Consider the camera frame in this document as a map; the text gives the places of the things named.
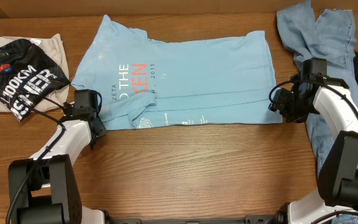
denim jeans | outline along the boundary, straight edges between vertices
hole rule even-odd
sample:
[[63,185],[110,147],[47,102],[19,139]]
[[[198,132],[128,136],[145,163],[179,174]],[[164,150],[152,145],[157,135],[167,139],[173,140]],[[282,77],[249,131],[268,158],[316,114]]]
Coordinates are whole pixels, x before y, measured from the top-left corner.
[[[311,57],[327,60],[328,76],[342,78],[351,91],[358,107],[358,86],[354,78],[353,58],[356,25],[352,11],[326,9],[315,21],[311,1],[294,5],[277,12],[277,27],[286,49],[294,53],[298,69]],[[331,147],[333,135],[321,115],[309,114],[306,120],[308,136],[320,172]],[[333,223],[356,223],[358,218],[341,215]]]

